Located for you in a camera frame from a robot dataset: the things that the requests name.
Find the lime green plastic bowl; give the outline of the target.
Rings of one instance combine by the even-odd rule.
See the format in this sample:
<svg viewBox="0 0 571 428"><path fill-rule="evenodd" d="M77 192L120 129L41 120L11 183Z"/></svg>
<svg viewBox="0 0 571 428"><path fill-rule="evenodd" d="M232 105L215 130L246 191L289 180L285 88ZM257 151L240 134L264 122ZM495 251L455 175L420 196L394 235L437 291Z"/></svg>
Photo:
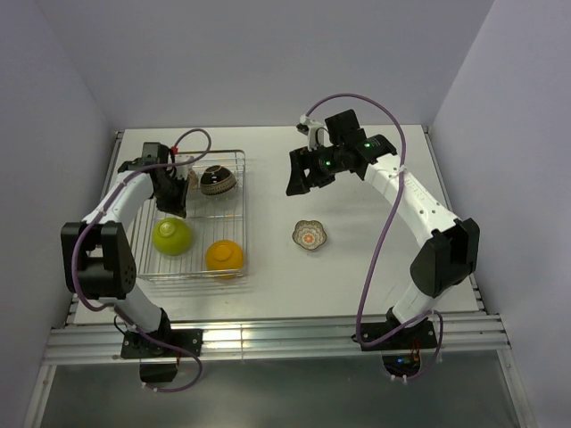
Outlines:
<svg viewBox="0 0 571 428"><path fill-rule="evenodd" d="M187 252L192 239L191 228L179 218L164 218L153 227L153 246L167 256L179 256Z"/></svg>

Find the orange plastic bowl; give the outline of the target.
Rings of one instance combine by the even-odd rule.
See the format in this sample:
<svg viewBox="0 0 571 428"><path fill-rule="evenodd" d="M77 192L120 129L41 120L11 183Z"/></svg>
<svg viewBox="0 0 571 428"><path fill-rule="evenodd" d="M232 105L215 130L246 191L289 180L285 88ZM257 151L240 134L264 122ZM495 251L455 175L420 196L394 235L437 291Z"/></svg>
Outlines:
<svg viewBox="0 0 571 428"><path fill-rule="evenodd" d="M210 271L236 270L243 266L243 250L233 241L217 241L206 251L206 267Z"/></svg>

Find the white ceramic bowl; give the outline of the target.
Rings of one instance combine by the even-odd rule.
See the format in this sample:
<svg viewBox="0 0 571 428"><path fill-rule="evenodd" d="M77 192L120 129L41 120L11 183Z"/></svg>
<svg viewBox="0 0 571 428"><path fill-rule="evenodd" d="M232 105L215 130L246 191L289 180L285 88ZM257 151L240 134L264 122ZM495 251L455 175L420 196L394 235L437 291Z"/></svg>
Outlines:
<svg viewBox="0 0 571 428"><path fill-rule="evenodd" d="M200 187L200 178L193 169L190 169L187 174L188 188L194 190Z"/></svg>

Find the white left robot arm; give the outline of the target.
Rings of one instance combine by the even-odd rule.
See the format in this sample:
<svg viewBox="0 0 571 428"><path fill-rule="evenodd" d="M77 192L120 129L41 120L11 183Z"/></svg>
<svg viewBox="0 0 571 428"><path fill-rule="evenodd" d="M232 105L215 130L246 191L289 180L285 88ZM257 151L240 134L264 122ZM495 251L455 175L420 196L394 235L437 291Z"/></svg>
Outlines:
<svg viewBox="0 0 571 428"><path fill-rule="evenodd" d="M65 280L88 310L111 310L128 330L141 333L142 346L154 356L174 344L170 320L137 284L137 264L127 229L146 201L157 210L184 218L188 183L185 166L174 166L172 150L145 143L140 157L124 162L108 194L79 222L61 230Z"/></svg>

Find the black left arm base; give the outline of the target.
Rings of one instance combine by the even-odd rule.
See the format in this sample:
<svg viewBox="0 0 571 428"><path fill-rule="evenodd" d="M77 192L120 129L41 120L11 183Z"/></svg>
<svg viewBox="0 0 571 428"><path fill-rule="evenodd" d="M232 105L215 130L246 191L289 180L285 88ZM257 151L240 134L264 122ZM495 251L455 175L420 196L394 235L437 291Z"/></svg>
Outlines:
<svg viewBox="0 0 571 428"><path fill-rule="evenodd" d="M158 345L139 333L126 331L120 357L139 360L139 378L145 386L166 387L175 380L181 358L189 357L189 354L200 356L203 330L175 329L167 344L167 347Z"/></svg>

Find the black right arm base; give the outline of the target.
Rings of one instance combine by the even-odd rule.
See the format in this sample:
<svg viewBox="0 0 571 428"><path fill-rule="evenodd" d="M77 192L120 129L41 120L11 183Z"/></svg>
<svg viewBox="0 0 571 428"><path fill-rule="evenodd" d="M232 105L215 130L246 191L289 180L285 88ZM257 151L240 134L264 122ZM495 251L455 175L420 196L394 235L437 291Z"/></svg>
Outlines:
<svg viewBox="0 0 571 428"><path fill-rule="evenodd" d="M423 368L430 367L439 357L443 342L440 328L427 317L414 326L403 327L392 333L394 321L363 323L360 328L361 342L357 334L352 341L363 352L381 352L383 368L392 380L406 383L418 377Z"/></svg>

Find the small flower patterned dish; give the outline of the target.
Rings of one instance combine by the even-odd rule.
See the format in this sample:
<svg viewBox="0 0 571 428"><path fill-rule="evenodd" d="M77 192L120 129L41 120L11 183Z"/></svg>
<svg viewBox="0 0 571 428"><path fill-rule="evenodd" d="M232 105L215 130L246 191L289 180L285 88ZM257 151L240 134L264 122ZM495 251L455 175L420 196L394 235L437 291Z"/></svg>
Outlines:
<svg viewBox="0 0 571 428"><path fill-rule="evenodd" d="M315 251L327 242L327 232L317 220L299 220L292 233L294 243L306 251Z"/></svg>

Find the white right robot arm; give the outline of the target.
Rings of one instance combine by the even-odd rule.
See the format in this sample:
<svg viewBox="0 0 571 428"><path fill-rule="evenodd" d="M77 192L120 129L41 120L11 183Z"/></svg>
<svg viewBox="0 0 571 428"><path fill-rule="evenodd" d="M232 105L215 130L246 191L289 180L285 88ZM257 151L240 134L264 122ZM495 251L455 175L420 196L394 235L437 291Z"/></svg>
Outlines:
<svg viewBox="0 0 571 428"><path fill-rule="evenodd" d="M308 143L289 154L287 195L325 187L336 175L349 171L384 196L392 205L389 216L401 217L413 233L419 252L410 265L411 283L389 309L393 321L385 329L393 346L408 346L425 313L476 270L478 224L445 208L409 172L405 152L396 150L385 136L367 136L354 111L343 111L324 122L302 116L296 128Z"/></svg>

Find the dark patterned ceramic bowl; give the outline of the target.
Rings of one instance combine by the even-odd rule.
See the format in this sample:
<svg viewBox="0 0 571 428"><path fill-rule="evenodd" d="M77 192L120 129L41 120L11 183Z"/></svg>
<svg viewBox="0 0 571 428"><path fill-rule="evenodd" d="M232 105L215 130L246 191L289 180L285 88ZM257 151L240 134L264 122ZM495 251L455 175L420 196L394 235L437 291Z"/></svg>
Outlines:
<svg viewBox="0 0 571 428"><path fill-rule="evenodd" d="M233 172L221 165L208 167L200 179L200 191L207 196L214 196L230 191L237 185Z"/></svg>

